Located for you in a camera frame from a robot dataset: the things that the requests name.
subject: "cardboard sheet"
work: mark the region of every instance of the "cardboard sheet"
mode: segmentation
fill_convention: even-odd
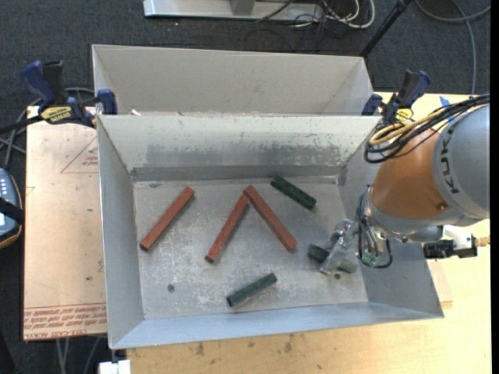
[[[27,128],[23,339],[107,331],[97,133]]]

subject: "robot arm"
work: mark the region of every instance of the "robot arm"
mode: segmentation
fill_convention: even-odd
[[[487,240],[460,227],[490,217],[489,103],[484,94],[416,122],[385,122],[365,148],[367,162],[381,163],[376,178],[320,271],[336,270],[356,239],[358,257],[376,268],[391,263],[390,240],[425,242],[432,257],[475,256]],[[378,264],[383,245],[388,260]]]

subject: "red wooden block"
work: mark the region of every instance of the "red wooden block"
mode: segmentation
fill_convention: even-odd
[[[142,248],[144,251],[148,251],[159,238],[161,233],[166,230],[171,222],[173,222],[173,219],[175,219],[175,217],[189,202],[193,195],[194,190],[192,190],[190,187],[185,187],[182,193],[177,197],[175,202],[167,209],[163,216],[161,216],[160,220],[157,221],[154,227],[142,239],[142,241],[140,242],[140,248]]]
[[[260,216],[265,219],[282,244],[290,251],[295,249],[298,242],[293,238],[278,217],[275,216],[275,213],[268,206],[261,195],[255,190],[255,188],[252,185],[248,185],[248,187],[244,190],[244,194],[249,198],[249,201],[251,201]]]
[[[234,206],[231,214],[228,216],[227,221],[224,226],[221,228],[220,233],[218,233],[217,238],[215,239],[213,245],[210,248],[208,254],[204,257],[210,263],[213,263],[218,254],[220,253],[222,247],[227,242],[230,234],[234,230],[234,227],[237,225],[237,222],[241,218],[244,210],[248,206],[248,197],[242,195],[239,197],[237,203]]]

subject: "blue clamp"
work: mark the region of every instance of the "blue clamp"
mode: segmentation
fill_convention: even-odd
[[[38,116],[53,125],[74,123],[95,127],[95,115],[75,98],[69,97],[62,87],[62,62],[49,62],[42,66],[41,61],[31,62],[21,72],[21,80],[27,89],[38,96]],[[109,89],[97,92],[105,114],[116,115],[118,108],[115,95]]]
[[[424,72],[405,71],[404,81],[398,93],[393,93],[383,113],[383,123],[392,123],[399,108],[411,108],[430,87],[430,77]]]
[[[381,101],[383,101],[383,97],[380,96],[379,94],[373,94],[369,100],[367,100],[366,105],[364,105],[364,109],[362,110],[362,116],[372,116],[374,115],[374,112],[377,111],[377,109],[381,105]]]

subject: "gray floor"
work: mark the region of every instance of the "gray floor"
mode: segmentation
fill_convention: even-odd
[[[376,19],[366,30],[351,31],[336,25],[321,35],[315,28],[296,31],[273,22],[145,19],[143,0],[0,0],[0,125],[14,122],[34,100],[19,79],[22,68],[33,60],[63,60],[65,85],[91,88],[92,44],[358,55],[397,1],[374,0]],[[490,4],[490,0],[419,1],[434,15],[453,17],[461,16],[462,12],[471,15]],[[399,87],[406,69],[427,72],[432,80],[431,93],[489,91],[490,12],[469,21],[467,27],[466,23],[450,24],[431,18],[413,3],[371,51],[366,62],[373,87],[379,91]],[[21,135],[17,145],[24,144]],[[4,159],[5,149],[0,150],[0,162]],[[25,157],[13,154],[8,169],[23,190]],[[21,340],[22,295],[23,240],[20,239],[0,250],[0,333],[21,372],[60,372],[54,342]],[[92,337],[71,340],[68,373],[82,371],[94,342]],[[110,358],[105,342],[99,341],[93,362]]]

